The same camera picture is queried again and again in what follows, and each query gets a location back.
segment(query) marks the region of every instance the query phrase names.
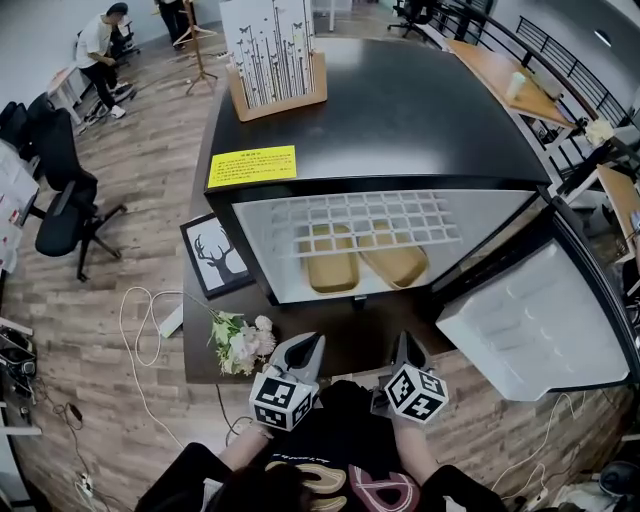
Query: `paper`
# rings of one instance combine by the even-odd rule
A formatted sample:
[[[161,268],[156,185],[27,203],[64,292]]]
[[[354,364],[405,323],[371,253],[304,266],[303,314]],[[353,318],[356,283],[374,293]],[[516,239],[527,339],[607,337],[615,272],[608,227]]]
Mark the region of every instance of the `paper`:
[[[311,0],[230,0],[220,12],[249,108],[315,91]]]
[[[208,188],[296,177],[294,146],[248,149],[214,155]]]

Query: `open fridge door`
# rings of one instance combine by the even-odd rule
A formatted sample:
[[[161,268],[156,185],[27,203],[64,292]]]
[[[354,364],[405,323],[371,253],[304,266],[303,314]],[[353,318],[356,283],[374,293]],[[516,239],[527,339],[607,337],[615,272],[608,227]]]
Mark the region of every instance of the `open fridge door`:
[[[638,380],[622,302],[558,198],[444,293],[437,326],[507,399]]]

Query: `fridge shelf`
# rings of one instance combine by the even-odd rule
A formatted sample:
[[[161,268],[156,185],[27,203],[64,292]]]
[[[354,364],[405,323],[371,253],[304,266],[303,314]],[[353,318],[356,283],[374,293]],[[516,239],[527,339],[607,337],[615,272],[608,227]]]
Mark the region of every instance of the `fridge shelf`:
[[[264,242],[280,258],[462,242],[448,200],[431,190],[287,198],[269,215]]]

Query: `framed picture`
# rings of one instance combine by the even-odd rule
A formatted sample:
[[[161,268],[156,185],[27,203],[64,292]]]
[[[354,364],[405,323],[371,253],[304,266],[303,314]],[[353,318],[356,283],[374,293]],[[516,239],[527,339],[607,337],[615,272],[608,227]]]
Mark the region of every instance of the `framed picture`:
[[[214,213],[183,224],[180,231],[207,299],[253,282]]]

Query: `person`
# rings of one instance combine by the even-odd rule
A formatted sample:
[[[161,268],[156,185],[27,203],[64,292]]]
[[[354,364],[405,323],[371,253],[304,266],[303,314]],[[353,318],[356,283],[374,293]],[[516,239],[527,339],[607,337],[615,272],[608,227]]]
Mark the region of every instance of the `person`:
[[[418,423],[372,415],[370,391],[338,381],[320,401],[292,432],[252,423],[218,457],[189,444],[136,512],[443,512],[449,500],[506,512],[495,493],[439,467]]]
[[[116,105],[111,93],[127,84],[118,82],[116,61],[109,56],[109,41],[111,32],[118,30],[118,24],[128,11],[127,4],[118,2],[106,13],[98,14],[80,32],[76,50],[78,68],[96,86],[102,103],[116,119],[120,119],[126,112]]]
[[[182,0],[154,0],[158,9],[160,10],[160,16],[164,24],[169,30],[169,36],[171,37],[171,44],[175,43],[180,37],[182,37],[189,28],[189,21],[187,15],[184,12],[184,3]],[[175,50],[183,50],[184,45],[178,44],[174,46]]]

